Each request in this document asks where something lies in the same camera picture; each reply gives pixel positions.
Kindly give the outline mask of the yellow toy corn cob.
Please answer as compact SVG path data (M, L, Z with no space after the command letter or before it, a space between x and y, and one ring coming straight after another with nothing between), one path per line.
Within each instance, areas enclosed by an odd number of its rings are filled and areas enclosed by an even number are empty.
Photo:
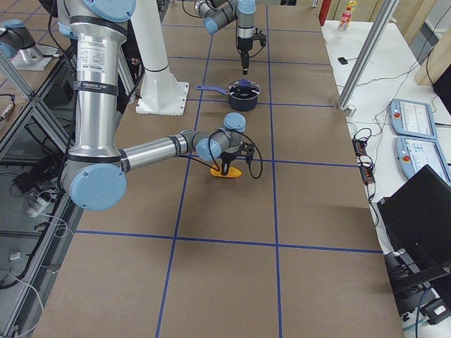
M228 173L223 174L221 170L217 170L216 167L213 167L210 169L210 174L214 177L233 179L240 177L242 175L242 171L234 167L229 167Z

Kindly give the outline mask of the glass pot lid blue knob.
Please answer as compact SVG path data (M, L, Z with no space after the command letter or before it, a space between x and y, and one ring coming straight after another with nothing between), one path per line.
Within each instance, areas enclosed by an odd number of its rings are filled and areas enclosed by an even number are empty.
M257 82L239 79L229 85L228 93L235 99L248 100L258 97L261 93L261 88Z

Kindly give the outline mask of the dark blue saucepan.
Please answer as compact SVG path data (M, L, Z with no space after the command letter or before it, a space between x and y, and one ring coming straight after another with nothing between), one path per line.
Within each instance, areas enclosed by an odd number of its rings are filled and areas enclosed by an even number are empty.
M251 111L257 106L261 93L260 85L248 79L231 82L226 88L209 85L197 85L195 89L213 91L228 97L228 103L236 111Z

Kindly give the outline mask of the plastic drink bottle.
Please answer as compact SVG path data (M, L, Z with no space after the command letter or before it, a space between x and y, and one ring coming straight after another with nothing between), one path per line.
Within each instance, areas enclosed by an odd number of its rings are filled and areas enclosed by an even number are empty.
M356 6L356 1L349 1L347 4L347 7L345 11L342 13L340 18L340 23L338 25L338 31L344 32L348 29L350 25L350 21L352 19L352 13L354 10L354 7Z

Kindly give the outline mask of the small metal cup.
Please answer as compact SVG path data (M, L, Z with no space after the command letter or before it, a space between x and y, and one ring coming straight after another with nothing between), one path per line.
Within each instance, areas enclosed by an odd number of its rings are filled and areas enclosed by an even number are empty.
M353 104L349 104L347 106L347 108L345 109L346 116L348 116L348 117L352 117L356 111L357 111L357 107Z

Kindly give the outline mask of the black power strip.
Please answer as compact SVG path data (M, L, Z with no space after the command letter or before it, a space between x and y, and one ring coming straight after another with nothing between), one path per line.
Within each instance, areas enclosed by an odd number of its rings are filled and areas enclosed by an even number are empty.
M374 178L375 164L372 157L370 157L370 155L366 152L366 140L353 138L352 146L363 183L366 186L374 184L376 182Z

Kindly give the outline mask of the upper blue teach pendant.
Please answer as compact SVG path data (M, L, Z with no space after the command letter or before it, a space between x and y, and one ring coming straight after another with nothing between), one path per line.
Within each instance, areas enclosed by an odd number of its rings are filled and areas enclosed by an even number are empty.
M387 112L396 134L424 139L438 138L429 104L395 98L390 102Z

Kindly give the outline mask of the blue teach pendant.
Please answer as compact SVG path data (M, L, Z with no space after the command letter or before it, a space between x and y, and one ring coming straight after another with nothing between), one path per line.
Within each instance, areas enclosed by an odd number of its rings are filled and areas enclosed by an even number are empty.
M438 138L429 104L395 98L390 102L387 112L396 134L424 139Z
M438 141L399 136L395 141L395 148L400 167L407 179L413 177L425 165L429 165L450 184L450 169Z

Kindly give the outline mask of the lower blue teach pendant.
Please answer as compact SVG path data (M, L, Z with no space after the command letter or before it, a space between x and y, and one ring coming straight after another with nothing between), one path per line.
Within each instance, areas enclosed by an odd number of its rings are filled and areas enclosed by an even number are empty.
M450 169L438 141L399 136L395 141L395 148L400 167L407 179L413 177L425 165L429 165L450 184Z

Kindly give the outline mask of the black laptop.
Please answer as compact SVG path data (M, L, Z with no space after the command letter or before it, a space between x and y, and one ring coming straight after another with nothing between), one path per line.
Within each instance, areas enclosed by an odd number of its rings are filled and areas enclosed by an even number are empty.
M392 196L377 203L395 250L450 260L450 185L425 165Z

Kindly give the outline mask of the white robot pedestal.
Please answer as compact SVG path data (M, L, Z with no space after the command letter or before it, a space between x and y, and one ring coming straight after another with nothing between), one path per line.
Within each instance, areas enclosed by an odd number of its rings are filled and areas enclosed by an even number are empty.
M169 68L157 2L137 0L131 22L144 68L136 111L182 115L190 85L177 81Z

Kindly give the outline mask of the aluminium frame post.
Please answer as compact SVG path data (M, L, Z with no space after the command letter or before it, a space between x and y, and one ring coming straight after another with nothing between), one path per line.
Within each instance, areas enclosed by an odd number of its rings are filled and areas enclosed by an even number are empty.
M376 16L376 19L374 20L371 29L369 30L369 33L363 43L362 49L359 52L356 63L353 66L351 73L345 83L345 86L339 96L338 102L336 104L339 110L345 111L347 109L351 96L357 87L357 83L363 75L370 57L373 54L399 2L399 0L385 0L383 2L383 5L381 6L381 9L378 12L378 15Z

